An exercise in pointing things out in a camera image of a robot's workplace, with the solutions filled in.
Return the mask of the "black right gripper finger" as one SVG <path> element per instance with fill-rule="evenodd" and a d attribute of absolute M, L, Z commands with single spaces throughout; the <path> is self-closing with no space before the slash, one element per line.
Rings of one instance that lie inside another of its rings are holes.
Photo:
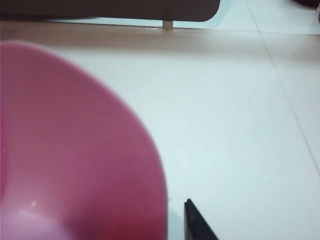
<path fill-rule="evenodd" d="M 184 239 L 219 240 L 191 199 L 184 203 Z"/>

